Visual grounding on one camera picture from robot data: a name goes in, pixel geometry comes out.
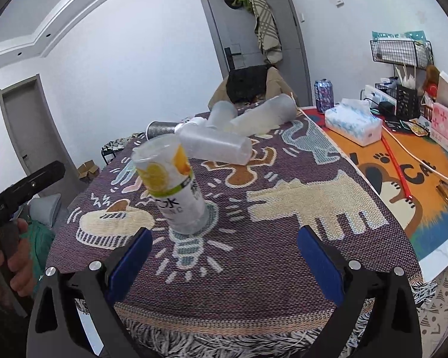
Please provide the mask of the person's left hand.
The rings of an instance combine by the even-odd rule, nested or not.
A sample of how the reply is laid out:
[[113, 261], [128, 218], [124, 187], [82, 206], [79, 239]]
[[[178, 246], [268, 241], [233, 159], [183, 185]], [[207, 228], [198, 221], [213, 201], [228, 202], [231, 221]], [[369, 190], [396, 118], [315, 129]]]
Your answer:
[[[0, 251], [0, 266], [4, 263], [3, 252]], [[17, 251], [8, 258], [8, 267], [14, 274], [10, 281], [11, 289], [20, 297], [29, 297], [36, 285], [33, 274], [33, 261], [30, 256], [30, 241], [27, 237], [21, 237], [17, 245]], [[3, 301], [4, 290], [0, 286], [0, 302]]]

